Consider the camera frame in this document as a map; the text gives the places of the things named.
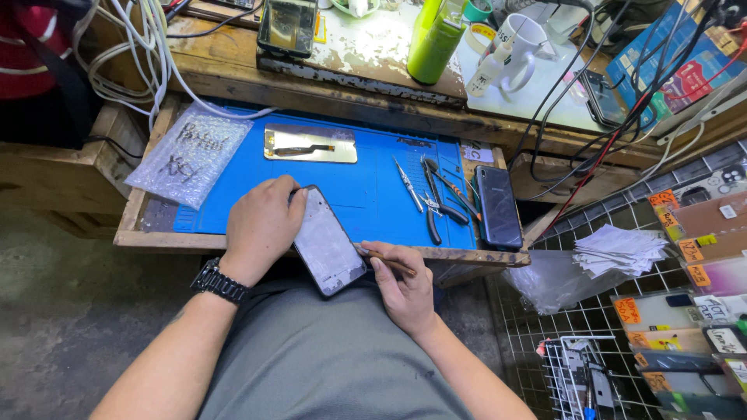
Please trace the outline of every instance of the concrete floor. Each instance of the concrete floor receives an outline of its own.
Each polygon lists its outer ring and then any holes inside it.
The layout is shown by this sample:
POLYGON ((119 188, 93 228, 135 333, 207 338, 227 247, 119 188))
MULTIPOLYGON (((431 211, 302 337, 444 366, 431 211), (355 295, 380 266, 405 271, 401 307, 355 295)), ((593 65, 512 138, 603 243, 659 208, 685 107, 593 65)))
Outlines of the concrete floor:
MULTIPOLYGON (((0 419, 85 419, 191 296, 199 263, 0 211, 0 419)), ((441 316, 502 373, 483 282, 449 289, 441 316)))

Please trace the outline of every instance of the stack of paper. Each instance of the stack of paper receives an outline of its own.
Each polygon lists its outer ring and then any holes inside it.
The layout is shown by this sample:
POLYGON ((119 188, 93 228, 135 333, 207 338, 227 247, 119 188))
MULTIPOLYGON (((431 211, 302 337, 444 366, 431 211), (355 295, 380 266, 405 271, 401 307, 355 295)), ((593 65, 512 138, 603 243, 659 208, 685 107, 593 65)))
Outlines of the stack of paper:
POLYGON ((604 225, 590 236, 576 241, 573 260, 591 278, 615 269, 637 277, 650 271, 655 261, 666 258, 663 248, 667 244, 668 241, 659 238, 656 231, 624 230, 604 225))

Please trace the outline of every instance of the plastic squeeze bottle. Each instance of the plastic squeeze bottle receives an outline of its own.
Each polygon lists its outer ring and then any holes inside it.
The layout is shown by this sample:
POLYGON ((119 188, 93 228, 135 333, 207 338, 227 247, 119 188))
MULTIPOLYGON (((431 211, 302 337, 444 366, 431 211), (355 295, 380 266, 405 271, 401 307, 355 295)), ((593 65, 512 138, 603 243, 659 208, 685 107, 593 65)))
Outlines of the plastic squeeze bottle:
POLYGON ((493 79, 498 77, 500 72, 503 71, 503 62, 511 55, 513 51, 513 40, 516 37, 518 31, 506 41, 498 44, 493 54, 485 57, 477 71, 467 83, 467 93, 472 96, 480 97, 485 94, 488 90, 488 86, 493 82, 493 79))

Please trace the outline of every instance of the metal watch band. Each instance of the metal watch band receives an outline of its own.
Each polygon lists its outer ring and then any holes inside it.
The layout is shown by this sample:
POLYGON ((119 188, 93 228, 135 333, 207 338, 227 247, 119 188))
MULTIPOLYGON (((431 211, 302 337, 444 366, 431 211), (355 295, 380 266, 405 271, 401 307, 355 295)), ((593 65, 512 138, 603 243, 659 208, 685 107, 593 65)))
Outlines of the metal watch band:
POLYGON ((241 304, 249 295, 249 288, 222 275, 218 271, 220 258, 214 258, 205 264, 202 271, 194 278, 190 289, 193 291, 209 291, 229 302, 241 304))

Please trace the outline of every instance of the tape roll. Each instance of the tape roll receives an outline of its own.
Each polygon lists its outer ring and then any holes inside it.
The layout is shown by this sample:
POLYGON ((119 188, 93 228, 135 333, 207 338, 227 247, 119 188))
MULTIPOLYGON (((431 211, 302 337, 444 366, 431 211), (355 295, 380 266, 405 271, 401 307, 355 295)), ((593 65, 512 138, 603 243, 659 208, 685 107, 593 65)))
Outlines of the tape roll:
POLYGON ((465 33, 465 41, 467 41, 467 45, 469 45, 470 48, 482 54, 485 49, 488 48, 488 46, 480 42, 480 40, 478 40, 474 36, 474 34, 483 35, 484 37, 487 37, 489 40, 493 41, 496 33, 497 32, 495 31, 495 29, 487 26, 484 23, 472 22, 469 25, 469 31, 466 31, 465 33))

